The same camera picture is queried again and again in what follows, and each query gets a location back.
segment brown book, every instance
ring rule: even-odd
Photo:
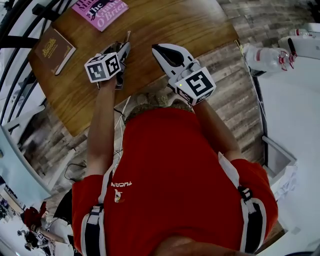
[[[36,55],[52,73],[58,75],[76,48],[51,26],[35,48]]]

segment book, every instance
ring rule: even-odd
[[[35,54],[52,73],[58,75],[76,48],[51,26],[44,32]]]
[[[102,32],[129,7],[121,0],[79,0],[72,9]]]

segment pink book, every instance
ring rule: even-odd
[[[121,0],[79,0],[72,9],[98,30],[104,31],[129,7]]]

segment harness strap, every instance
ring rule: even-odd
[[[253,197],[251,189],[239,184],[237,169],[220,152],[218,161],[225,174],[241,195],[243,229],[240,251],[254,253],[263,243],[266,234],[267,215],[264,204]]]
[[[107,256],[104,200],[107,194],[110,175],[116,165],[114,161],[103,176],[99,204],[92,207],[90,213],[84,216],[81,224],[81,251],[83,256]]]

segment red shirt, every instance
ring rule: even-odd
[[[43,202],[40,207],[40,211],[34,207],[30,207],[24,211],[23,223],[31,229],[32,225],[35,225],[37,228],[41,227],[41,218],[42,215],[46,212],[47,202]]]
[[[264,203],[267,236],[278,218],[267,174],[257,163],[231,163],[240,184]],[[73,234],[80,251],[82,219],[98,203],[102,181],[103,176],[92,175],[72,187]],[[125,128],[123,156],[104,199],[107,255],[148,256],[172,235],[239,250],[240,199],[193,113],[144,112]]]

